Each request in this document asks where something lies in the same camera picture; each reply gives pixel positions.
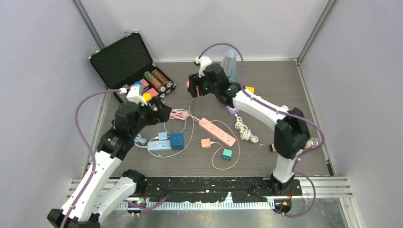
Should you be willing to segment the yellow cube socket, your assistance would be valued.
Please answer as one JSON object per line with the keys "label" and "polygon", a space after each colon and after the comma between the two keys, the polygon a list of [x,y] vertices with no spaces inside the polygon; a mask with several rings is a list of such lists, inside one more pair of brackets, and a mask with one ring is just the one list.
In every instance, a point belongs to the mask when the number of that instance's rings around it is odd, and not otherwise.
{"label": "yellow cube socket", "polygon": [[252,94],[254,93],[254,88],[253,87],[246,86],[245,88],[247,90],[249,90]]}

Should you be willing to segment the dark blue cube socket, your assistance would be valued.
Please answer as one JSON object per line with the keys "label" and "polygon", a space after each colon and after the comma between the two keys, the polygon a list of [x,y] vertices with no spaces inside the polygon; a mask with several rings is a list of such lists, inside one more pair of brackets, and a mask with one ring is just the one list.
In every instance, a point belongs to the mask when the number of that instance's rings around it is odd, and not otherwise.
{"label": "dark blue cube socket", "polygon": [[183,150],[185,148],[183,133],[170,134],[170,147],[172,150]]}

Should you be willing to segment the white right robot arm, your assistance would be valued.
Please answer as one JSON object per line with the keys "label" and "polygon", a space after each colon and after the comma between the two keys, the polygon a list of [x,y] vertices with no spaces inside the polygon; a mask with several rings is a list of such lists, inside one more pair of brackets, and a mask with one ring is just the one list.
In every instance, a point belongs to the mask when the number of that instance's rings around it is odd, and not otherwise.
{"label": "white right robot arm", "polygon": [[278,195],[285,194],[295,177],[299,158],[310,149],[306,143],[314,123],[294,108],[287,110],[251,93],[243,85],[230,82],[219,64],[210,64],[199,73],[188,76],[188,92],[192,97],[214,95],[224,106],[239,109],[260,120],[274,132],[274,148],[278,158],[270,176],[270,187]]}

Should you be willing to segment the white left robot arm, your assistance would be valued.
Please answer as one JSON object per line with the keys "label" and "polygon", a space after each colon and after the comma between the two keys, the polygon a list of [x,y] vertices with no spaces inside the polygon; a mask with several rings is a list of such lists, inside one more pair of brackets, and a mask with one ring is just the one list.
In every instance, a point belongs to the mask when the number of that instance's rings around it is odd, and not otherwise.
{"label": "white left robot arm", "polygon": [[135,137],[146,126],[169,120],[172,109],[153,97],[145,104],[120,104],[112,127],[101,137],[92,164],[78,187],[60,209],[52,209],[48,221],[55,228],[99,228],[107,216],[127,197],[145,193],[145,176],[128,169],[105,194],[107,181],[134,146]]}

